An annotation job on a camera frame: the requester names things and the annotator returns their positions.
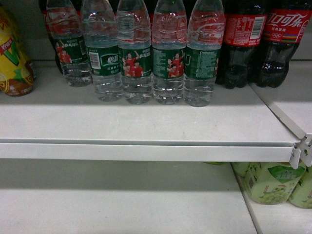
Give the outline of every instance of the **dark cola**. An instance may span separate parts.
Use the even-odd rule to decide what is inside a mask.
[[[242,88],[248,83],[248,67],[260,44],[266,22],[266,0],[239,0],[223,3],[227,22],[221,48],[217,84],[226,88]]]
[[[289,61],[299,46],[311,17],[310,0],[276,0],[271,5],[260,46],[250,67],[259,87],[280,86]]]

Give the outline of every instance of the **green bottle label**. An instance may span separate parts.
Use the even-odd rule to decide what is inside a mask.
[[[80,63],[87,60],[83,36],[70,39],[56,39],[54,43],[61,63]]]
[[[293,169],[291,167],[283,167],[283,166],[276,166],[268,168],[270,174],[277,179],[280,183],[286,183],[298,177],[301,177],[304,172],[305,168],[298,167],[297,169]]]
[[[220,49],[196,50],[186,47],[185,75],[193,79],[211,79],[216,76]]]
[[[159,50],[153,48],[153,74],[170,79],[184,74],[184,52],[180,50]]]
[[[107,48],[87,47],[91,73],[96,76],[112,76],[120,72],[118,46]]]
[[[152,73],[151,47],[137,50],[119,48],[119,64],[123,76],[149,76]]]

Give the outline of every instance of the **lower shelf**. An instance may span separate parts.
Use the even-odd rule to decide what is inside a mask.
[[[258,234],[312,233],[312,210],[295,207],[289,202],[263,205],[252,201],[243,189],[243,179],[237,177]]]
[[[229,163],[0,159],[0,181],[0,233],[256,234]]]

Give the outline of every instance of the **barcode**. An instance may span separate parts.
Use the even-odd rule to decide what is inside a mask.
[[[89,52],[91,67],[94,69],[101,69],[98,53]]]
[[[250,189],[253,188],[253,186],[254,186],[253,178],[250,178],[250,180],[248,181],[248,185],[249,185],[249,188],[250,188]]]
[[[85,45],[84,41],[83,40],[80,41],[79,45],[80,45],[80,50],[81,50],[82,55],[85,55],[87,52],[86,52],[86,45]]]
[[[261,37],[264,19],[264,16],[254,18],[253,30],[250,39],[259,39]]]

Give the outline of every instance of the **person image on label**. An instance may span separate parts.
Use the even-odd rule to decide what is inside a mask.
[[[183,53],[183,50],[182,50],[182,56],[180,56],[179,52],[177,52],[175,54],[175,58],[174,58],[172,63],[175,64],[176,67],[178,67],[178,66],[180,66],[180,62],[183,60],[183,58],[184,58],[184,53]]]
[[[59,60],[62,63],[72,63],[72,58],[70,57],[68,53],[66,53],[66,50],[64,48],[62,49],[62,53],[59,57]]]
[[[180,65],[177,67],[177,76],[180,77],[184,74],[184,64],[183,60],[181,59]]]
[[[62,41],[60,41],[60,42],[62,44],[61,46],[59,45],[58,42],[56,43],[56,50],[57,50],[58,55],[61,55],[62,54],[62,50],[65,48],[64,43]]]
[[[135,60],[140,58],[140,55],[137,53],[136,50],[134,50],[136,57],[133,58],[131,55],[131,52],[128,52],[127,54],[127,58],[122,58],[123,63],[127,63],[130,65],[130,67],[134,67],[135,66]]]
[[[168,62],[167,72],[171,72],[172,59],[171,59],[171,58],[169,58],[167,62]]]
[[[143,76],[143,68],[140,66],[139,60],[134,60],[134,67],[131,68],[133,77],[142,77]]]
[[[125,77],[131,77],[132,76],[130,64],[124,62],[123,71],[125,73]]]
[[[175,64],[172,64],[170,70],[171,70],[171,71],[169,72],[168,77],[169,77],[169,78],[177,77],[177,72],[178,72],[178,70],[176,69],[176,65],[175,65]]]

